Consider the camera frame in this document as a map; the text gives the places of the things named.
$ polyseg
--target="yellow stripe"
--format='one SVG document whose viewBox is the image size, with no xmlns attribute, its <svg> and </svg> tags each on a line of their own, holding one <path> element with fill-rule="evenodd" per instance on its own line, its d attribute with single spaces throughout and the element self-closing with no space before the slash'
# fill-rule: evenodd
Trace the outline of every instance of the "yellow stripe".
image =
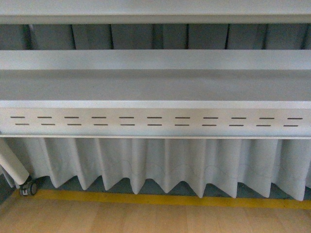
<svg viewBox="0 0 311 233">
<path fill-rule="evenodd" d="M 19 191 L 13 194 L 19 197 Z M 253 198 L 214 198 L 214 197 L 185 197 L 145 194 L 118 194 L 81 192 L 64 190 L 38 190 L 32 199 L 50 200 L 79 200 L 133 204 L 158 204 L 158 205 L 196 205 L 196 206 L 223 206 L 223 207 L 250 207 L 250 208 L 290 208 L 311 209 L 311 200 L 281 200 L 281 199 L 253 199 Z"/>
</svg>

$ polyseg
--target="white pipe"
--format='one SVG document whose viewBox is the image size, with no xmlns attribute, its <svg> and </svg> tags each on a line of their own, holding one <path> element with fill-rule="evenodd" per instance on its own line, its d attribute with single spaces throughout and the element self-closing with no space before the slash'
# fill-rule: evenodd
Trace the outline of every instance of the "white pipe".
<svg viewBox="0 0 311 233">
<path fill-rule="evenodd" d="M 29 172 L 2 138 L 0 138 L 0 165 L 18 185 L 24 184 L 29 177 Z"/>
</svg>

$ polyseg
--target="wooden floor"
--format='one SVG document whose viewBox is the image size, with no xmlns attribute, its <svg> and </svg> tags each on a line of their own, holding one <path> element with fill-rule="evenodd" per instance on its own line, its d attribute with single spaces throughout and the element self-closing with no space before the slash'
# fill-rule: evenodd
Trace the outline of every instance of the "wooden floor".
<svg viewBox="0 0 311 233">
<path fill-rule="evenodd" d="M 1 233 L 309 233 L 311 210 L 40 200 L 11 196 Z"/>
</svg>

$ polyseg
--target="curtain fold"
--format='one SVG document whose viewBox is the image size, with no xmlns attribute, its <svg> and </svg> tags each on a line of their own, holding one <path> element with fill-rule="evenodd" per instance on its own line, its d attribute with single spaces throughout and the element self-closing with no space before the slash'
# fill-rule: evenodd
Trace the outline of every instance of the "curtain fold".
<svg viewBox="0 0 311 233">
<path fill-rule="evenodd" d="M 186 181 L 202 197 L 211 183 L 236 197 L 238 182 L 264 197 L 271 183 L 297 200 L 311 186 L 311 140 L 11 138 L 8 145 L 35 177 L 59 187 L 78 176 L 86 190 L 129 178 L 135 194 L 146 179 L 168 193 Z"/>
</svg>

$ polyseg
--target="white shelf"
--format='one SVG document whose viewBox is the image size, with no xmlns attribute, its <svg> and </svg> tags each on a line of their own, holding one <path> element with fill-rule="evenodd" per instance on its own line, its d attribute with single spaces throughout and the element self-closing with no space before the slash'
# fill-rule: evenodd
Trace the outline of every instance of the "white shelf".
<svg viewBox="0 0 311 233">
<path fill-rule="evenodd" d="M 0 23 L 310 23 L 309 0 L 11 0 Z"/>
<path fill-rule="evenodd" d="M 311 137 L 307 51 L 0 55 L 1 136 Z"/>
</svg>

